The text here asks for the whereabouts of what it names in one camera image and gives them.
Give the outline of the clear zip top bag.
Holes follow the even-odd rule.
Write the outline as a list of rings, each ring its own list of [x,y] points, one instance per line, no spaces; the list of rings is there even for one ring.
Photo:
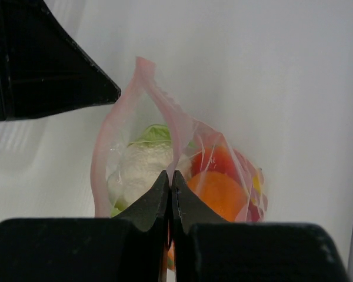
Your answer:
[[[110,217],[110,202],[107,180],[116,168],[130,135],[138,124],[164,123],[177,140],[177,129],[192,130],[193,146],[188,149],[191,161],[205,147],[225,147],[235,163],[239,183],[247,194],[247,204],[232,222],[259,222],[264,219],[268,199],[264,192],[262,170],[251,163],[231,145],[222,132],[187,114],[173,98],[163,91],[155,79],[156,66],[153,62],[138,57],[132,79],[125,92],[113,105],[103,121],[95,142],[91,162],[91,188],[96,217]],[[174,161],[166,170],[172,176],[182,153],[176,141]]]

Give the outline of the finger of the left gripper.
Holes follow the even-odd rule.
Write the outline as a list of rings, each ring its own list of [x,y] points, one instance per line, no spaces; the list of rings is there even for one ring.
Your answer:
[[[0,1],[0,121],[109,105],[120,95],[44,1]]]

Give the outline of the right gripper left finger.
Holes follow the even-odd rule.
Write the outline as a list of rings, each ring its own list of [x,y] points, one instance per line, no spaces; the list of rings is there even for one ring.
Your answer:
[[[0,222],[0,281],[165,281],[169,179],[113,218]]]

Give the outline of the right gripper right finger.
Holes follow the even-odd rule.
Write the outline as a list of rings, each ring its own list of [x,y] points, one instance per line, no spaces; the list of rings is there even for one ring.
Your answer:
[[[348,281],[329,234],[310,223],[230,223],[180,172],[171,186],[176,281]]]

